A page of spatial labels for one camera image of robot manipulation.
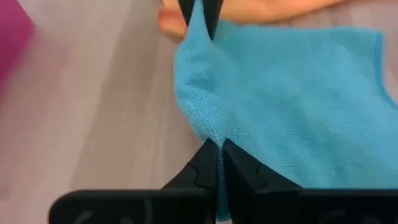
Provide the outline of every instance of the pink object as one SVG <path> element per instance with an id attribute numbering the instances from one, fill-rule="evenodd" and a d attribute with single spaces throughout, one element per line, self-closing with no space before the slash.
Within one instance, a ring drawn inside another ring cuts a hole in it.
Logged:
<path id="1" fill-rule="evenodd" d="M 0 87 L 32 31 L 33 23 L 17 0 L 0 0 Z"/>

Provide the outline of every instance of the table surface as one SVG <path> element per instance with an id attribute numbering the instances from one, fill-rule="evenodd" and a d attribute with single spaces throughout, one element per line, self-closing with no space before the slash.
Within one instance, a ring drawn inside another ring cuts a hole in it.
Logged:
<path id="1" fill-rule="evenodd" d="M 2 223 L 46 223 L 73 189 L 163 186 L 201 142 L 175 107 L 177 44 L 158 31 L 160 1 L 20 2 L 36 30 L 0 107 Z M 397 11 L 396 0 L 352 0 L 279 25 L 382 30 L 395 97 Z"/>

